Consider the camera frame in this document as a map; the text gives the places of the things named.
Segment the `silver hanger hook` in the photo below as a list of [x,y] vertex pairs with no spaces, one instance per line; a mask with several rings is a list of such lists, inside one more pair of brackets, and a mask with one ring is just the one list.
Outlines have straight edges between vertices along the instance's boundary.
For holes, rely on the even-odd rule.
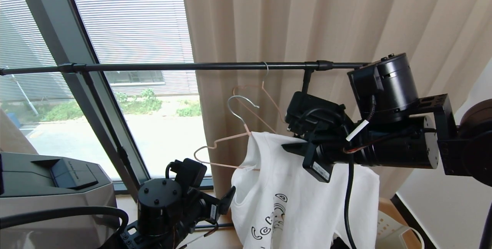
[[269,68],[268,68],[268,64],[267,64],[267,62],[265,62],[265,61],[264,61],[263,63],[267,66],[267,74],[265,74],[265,76],[263,76],[263,80],[262,80],[262,82],[264,82],[264,81],[265,81],[265,78],[268,76],[268,73],[270,72],[270,70],[269,70]]
[[229,97],[229,99],[227,100],[227,108],[229,109],[229,112],[231,112],[235,117],[237,117],[238,119],[241,119],[241,121],[243,122],[243,125],[246,124],[246,122],[244,121],[244,119],[242,117],[240,117],[238,114],[234,113],[231,109],[231,105],[230,105],[230,102],[231,102],[231,99],[232,98],[242,98],[246,101],[248,101],[249,103],[251,103],[251,105],[253,105],[255,108],[259,108],[260,106],[257,106],[255,105],[253,102],[251,102],[251,100],[249,100],[248,98],[242,96],[242,95],[233,95],[231,97]]

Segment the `white corrugated wall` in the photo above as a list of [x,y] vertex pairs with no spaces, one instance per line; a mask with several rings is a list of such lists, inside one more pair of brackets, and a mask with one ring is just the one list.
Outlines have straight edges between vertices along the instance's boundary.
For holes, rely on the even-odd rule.
[[[193,62],[183,0],[76,0],[101,63]],[[54,65],[25,0],[0,0],[0,65]],[[198,93],[193,71],[163,71],[165,84],[118,85],[137,95]],[[69,98],[61,74],[18,75],[31,100]],[[10,77],[0,77],[0,100],[22,100]]]

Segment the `window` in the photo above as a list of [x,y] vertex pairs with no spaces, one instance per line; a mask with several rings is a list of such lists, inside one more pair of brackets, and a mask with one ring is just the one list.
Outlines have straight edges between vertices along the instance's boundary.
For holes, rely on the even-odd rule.
[[[193,62],[183,0],[75,2],[101,63]],[[195,72],[105,75],[152,177],[206,144]]]
[[[0,6],[0,66],[56,65],[26,1]],[[39,154],[98,163],[120,179],[60,73],[0,77],[0,106]]]
[[110,84],[162,83],[161,71],[108,71],[106,77]]

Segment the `plastic laundry basket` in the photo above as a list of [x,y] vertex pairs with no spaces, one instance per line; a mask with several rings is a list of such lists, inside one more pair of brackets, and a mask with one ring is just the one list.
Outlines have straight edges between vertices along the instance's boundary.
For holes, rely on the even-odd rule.
[[412,230],[425,248],[422,236],[414,228],[403,226],[384,212],[378,212],[376,249],[408,249],[403,234]]

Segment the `concrete ground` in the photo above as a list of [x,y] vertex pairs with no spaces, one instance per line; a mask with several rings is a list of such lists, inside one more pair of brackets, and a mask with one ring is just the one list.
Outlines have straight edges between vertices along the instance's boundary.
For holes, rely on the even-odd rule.
[[[163,177],[168,163],[193,159],[193,152],[206,145],[201,116],[125,115],[125,119],[152,177]],[[98,163],[109,177],[120,179],[85,119],[26,125],[21,131],[39,154]],[[206,149],[198,157],[209,160]]]

